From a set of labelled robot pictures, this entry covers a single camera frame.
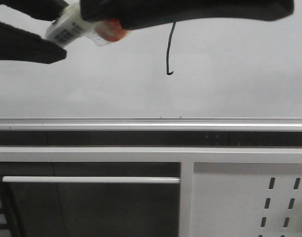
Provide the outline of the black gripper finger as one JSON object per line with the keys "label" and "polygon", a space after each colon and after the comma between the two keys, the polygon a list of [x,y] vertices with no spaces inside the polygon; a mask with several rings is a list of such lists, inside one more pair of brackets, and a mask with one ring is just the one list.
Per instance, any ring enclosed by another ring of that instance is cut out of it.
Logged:
{"label": "black gripper finger", "polygon": [[52,21],[59,17],[68,3],[64,0],[0,0],[5,5],[38,20]]}
{"label": "black gripper finger", "polygon": [[39,35],[0,22],[0,60],[51,64],[66,55],[65,49]]}

